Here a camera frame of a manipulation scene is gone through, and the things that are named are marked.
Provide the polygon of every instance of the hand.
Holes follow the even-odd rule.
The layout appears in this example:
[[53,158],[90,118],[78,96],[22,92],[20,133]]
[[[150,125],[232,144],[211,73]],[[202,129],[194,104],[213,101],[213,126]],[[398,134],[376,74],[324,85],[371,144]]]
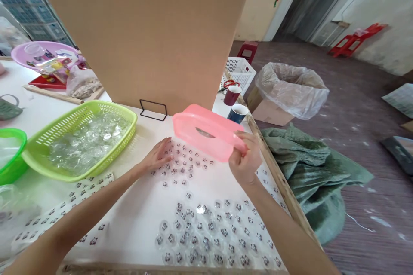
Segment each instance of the hand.
[[262,164],[259,154],[258,138],[252,134],[237,131],[235,134],[247,145],[247,153],[242,153],[234,148],[229,157],[229,167],[237,182],[243,185],[252,185],[256,181],[255,171]]
[[158,144],[156,144],[154,148],[152,148],[152,150],[146,155],[146,157],[138,164],[140,170],[144,172],[153,171],[171,161],[173,159],[173,155],[168,155],[165,158],[162,158],[164,147],[170,140],[171,137],[166,137],[162,141],[158,142]]

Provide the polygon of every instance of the pink plastic tray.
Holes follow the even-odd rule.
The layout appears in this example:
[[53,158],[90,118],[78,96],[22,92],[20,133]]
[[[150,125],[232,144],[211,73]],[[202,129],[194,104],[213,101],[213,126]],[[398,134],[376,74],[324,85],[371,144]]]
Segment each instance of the pink plastic tray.
[[245,143],[234,134],[244,131],[231,120],[211,112],[197,104],[191,104],[182,113],[172,117],[175,135],[213,157],[227,162],[234,147],[242,153],[247,151]]
[[53,55],[55,55],[55,52],[59,49],[66,49],[66,50],[69,50],[71,52],[74,52],[79,57],[79,55],[77,53],[78,50],[71,47],[71,46],[69,46],[69,45],[66,45],[66,44],[63,44],[63,43],[58,43],[58,42],[34,41],[34,42],[23,43],[23,44],[20,44],[19,46],[16,46],[11,52],[12,59],[15,62],[17,62],[19,65],[36,71],[36,68],[34,68],[32,66],[29,66],[27,64],[27,61],[28,62],[34,61],[36,63],[35,59],[33,59],[33,56],[31,56],[31,55],[29,55],[25,52],[25,47],[27,45],[33,44],[33,43],[39,44],[44,49],[47,49],[49,52],[51,52]]

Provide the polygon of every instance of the scissors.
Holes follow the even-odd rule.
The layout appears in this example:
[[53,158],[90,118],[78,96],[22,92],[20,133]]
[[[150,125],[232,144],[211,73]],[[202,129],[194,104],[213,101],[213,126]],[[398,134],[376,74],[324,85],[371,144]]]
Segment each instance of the scissors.
[[233,79],[229,79],[229,80],[227,80],[227,81],[224,83],[224,87],[222,87],[222,88],[218,91],[218,93],[223,92],[224,90],[227,90],[228,87],[229,87],[229,86],[232,86],[232,85],[239,86],[240,84],[239,84],[239,82],[235,82]]

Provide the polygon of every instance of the red plastic stool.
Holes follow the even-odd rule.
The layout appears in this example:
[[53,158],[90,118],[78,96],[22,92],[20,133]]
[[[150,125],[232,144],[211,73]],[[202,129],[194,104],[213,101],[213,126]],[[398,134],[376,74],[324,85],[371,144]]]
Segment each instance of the red plastic stool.
[[[340,42],[336,44],[336,46],[330,49],[330,51],[327,54],[332,53],[333,57],[338,57],[340,55],[350,57],[360,47],[360,45],[364,42],[365,39],[372,37],[386,26],[387,24],[373,24],[370,27],[366,28],[364,30],[364,33],[361,35],[357,33],[354,33],[353,35],[346,35],[344,38],[341,39]],[[350,49],[355,43],[357,43],[357,45],[353,49]]]
[[[248,63],[251,64],[251,62],[252,62],[253,59],[254,59],[255,53],[256,53],[256,51],[257,51],[257,48],[258,48],[258,42],[248,42],[248,41],[245,41],[245,42],[242,44],[241,49],[240,49],[240,51],[238,52],[237,57],[245,58],[245,59],[248,61]],[[243,54],[244,51],[251,51],[251,56],[243,56],[242,54]]]

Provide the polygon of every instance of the red tray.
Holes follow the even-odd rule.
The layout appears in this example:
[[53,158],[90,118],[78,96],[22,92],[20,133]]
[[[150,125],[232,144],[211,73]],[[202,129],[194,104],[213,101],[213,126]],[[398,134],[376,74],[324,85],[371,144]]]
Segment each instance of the red tray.
[[39,88],[55,88],[55,89],[66,89],[66,85],[59,81],[57,78],[54,78],[55,82],[48,82],[43,76],[39,76],[32,80],[29,85],[37,86]]

